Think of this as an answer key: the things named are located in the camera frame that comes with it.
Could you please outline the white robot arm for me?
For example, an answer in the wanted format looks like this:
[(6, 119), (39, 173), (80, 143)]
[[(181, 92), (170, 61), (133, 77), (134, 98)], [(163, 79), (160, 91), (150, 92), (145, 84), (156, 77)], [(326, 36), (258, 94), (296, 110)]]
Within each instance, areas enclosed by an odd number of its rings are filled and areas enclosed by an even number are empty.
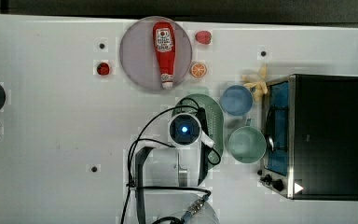
[(209, 133), (205, 110), (173, 111), (165, 133), (157, 146), (131, 145), (128, 187), (138, 224), (218, 224), (212, 193), (200, 185), (223, 147)]

